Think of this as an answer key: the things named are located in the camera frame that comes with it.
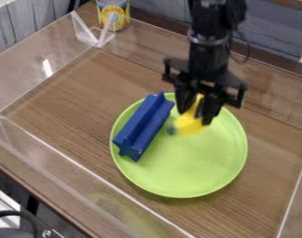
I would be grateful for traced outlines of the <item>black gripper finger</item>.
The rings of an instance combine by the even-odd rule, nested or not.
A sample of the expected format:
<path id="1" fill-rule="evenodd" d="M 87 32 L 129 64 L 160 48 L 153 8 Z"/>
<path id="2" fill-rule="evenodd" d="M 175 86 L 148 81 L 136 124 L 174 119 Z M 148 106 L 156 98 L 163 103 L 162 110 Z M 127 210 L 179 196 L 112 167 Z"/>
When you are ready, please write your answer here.
<path id="1" fill-rule="evenodd" d="M 175 85 L 175 101 L 179 114 L 183 114 L 194 104 L 196 97 L 195 89 L 190 84 Z"/>
<path id="2" fill-rule="evenodd" d="M 202 123 L 204 126 L 208 126 L 212 122 L 212 119 L 219 115 L 223 104 L 223 92 L 211 92 L 204 95 L 202 108 Z"/>

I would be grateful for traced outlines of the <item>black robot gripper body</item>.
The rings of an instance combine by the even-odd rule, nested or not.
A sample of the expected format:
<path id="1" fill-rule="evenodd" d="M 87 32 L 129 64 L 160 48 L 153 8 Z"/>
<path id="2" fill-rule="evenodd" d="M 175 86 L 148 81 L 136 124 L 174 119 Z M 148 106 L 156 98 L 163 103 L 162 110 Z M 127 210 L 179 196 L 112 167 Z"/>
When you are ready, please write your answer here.
<path id="1" fill-rule="evenodd" d="M 224 93 L 224 104 L 240 107 L 248 84 L 228 69 L 214 73 L 192 73 L 186 59 L 166 58 L 163 63 L 162 78 L 174 85 L 174 90 L 175 85 L 180 83 L 190 84 L 196 94 L 208 94 L 219 88 Z"/>

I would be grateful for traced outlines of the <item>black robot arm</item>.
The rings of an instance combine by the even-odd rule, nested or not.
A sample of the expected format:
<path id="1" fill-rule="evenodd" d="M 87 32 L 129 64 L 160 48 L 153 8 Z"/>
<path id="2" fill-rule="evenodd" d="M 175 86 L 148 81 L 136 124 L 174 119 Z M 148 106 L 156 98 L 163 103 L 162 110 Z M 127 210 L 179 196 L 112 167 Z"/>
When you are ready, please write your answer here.
<path id="1" fill-rule="evenodd" d="M 232 33 L 246 19 L 246 0 L 187 0 L 186 59 L 166 58 L 162 78 L 174 85 L 178 113 L 192 111 L 204 126 L 222 106 L 239 107 L 248 84 L 228 70 Z"/>

